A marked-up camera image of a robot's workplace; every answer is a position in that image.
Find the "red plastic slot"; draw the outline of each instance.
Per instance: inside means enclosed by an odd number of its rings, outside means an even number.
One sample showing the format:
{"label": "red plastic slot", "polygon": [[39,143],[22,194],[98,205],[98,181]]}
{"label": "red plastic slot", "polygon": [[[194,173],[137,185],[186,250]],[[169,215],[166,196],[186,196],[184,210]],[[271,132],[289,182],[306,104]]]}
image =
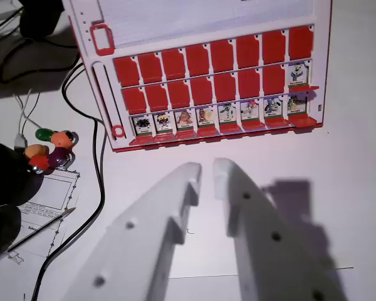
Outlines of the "red plastic slot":
{"label": "red plastic slot", "polygon": [[259,41],[255,36],[240,36],[236,38],[236,45],[238,68],[259,65]]}
{"label": "red plastic slot", "polygon": [[156,135],[154,141],[156,142],[162,142],[162,141],[168,141],[173,138],[173,133],[165,133],[165,134],[158,134]]}
{"label": "red plastic slot", "polygon": [[187,54],[188,70],[191,77],[209,74],[209,57],[207,49],[202,44],[187,46],[185,53]]}
{"label": "red plastic slot", "polygon": [[189,107],[189,89],[182,80],[168,83],[167,88],[172,108]]}
{"label": "red plastic slot", "polygon": [[113,60],[118,81],[122,87],[139,85],[139,73],[137,63],[130,57],[115,58]]}
{"label": "red plastic slot", "polygon": [[148,104],[152,112],[167,110],[167,94],[162,85],[146,86],[145,91]]}
{"label": "red plastic slot", "polygon": [[206,77],[191,79],[191,91],[195,105],[212,103],[212,83]]}
{"label": "red plastic slot", "polygon": [[319,86],[309,86],[309,85],[303,85],[303,86],[293,86],[289,87],[290,92],[306,92],[306,91],[312,91],[319,89]]}
{"label": "red plastic slot", "polygon": [[260,75],[255,69],[238,71],[238,90],[240,98],[258,97]]}
{"label": "red plastic slot", "polygon": [[184,55],[178,49],[162,51],[162,60],[167,80],[185,77]]}
{"label": "red plastic slot", "polygon": [[197,131],[198,137],[206,137],[206,136],[212,136],[216,134],[217,134],[217,130],[214,126],[201,127]]}
{"label": "red plastic slot", "polygon": [[265,95],[284,93],[285,71],[280,65],[263,68],[263,92]]}
{"label": "red plastic slot", "polygon": [[296,127],[314,127],[316,125],[316,120],[309,117],[308,114],[288,116],[288,121]]}
{"label": "red plastic slot", "polygon": [[146,136],[136,136],[136,138],[130,142],[130,145],[140,145],[140,144],[148,144],[155,142],[151,135]]}
{"label": "red plastic slot", "polygon": [[239,132],[241,128],[237,123],[234,124],[220,124],[220,133]]}
{"label": "red plastic slot", "polygon": [[124,103],[130,114],[141,114],[146,112],[144,93],[139,88],[128,88],[122,91]]}
{"label": "red plastic slot", "polygon": [[228,102],[236,99],[236,80],[230,73],[213,76],[217,102]]}
{"label": "red plastic slot", "polygon": [[291,60],[310,58],[313,48],[313,31],[309,26],[290,28],[288,53]]}
{"label": "red plastic slot", "polygon": [[211,42],[211,54],[214,72],[228,71],[234,68],[232,45],[228,43],[228,40]]}
{"label": "red plastic slot", "polygon": [[264,120],[268,127],[284,127],[290,123],[284,117],[270,117]]}
{"label": "red plastic slot", "polygon": [[144,83],[162,81],[162,67],[159,58],[154,53],[138,55],[138,62]]}
{"label": "red plastic slot", "polygon": [[245,130],[254,130],[264,127],[264,124],[260,120],[242,121],[243,128]]}
{"label": "red plastic slot", "polygon": [[262,54],[264,64],[284,61],[285,52],[286,37],[281,30],[263,33]]}
{"label": "red plastic slot", "polygon": [[175,138],[176,139],[187,139],[194,136],[194,129],[191,130],[179,130],[177,131]]}

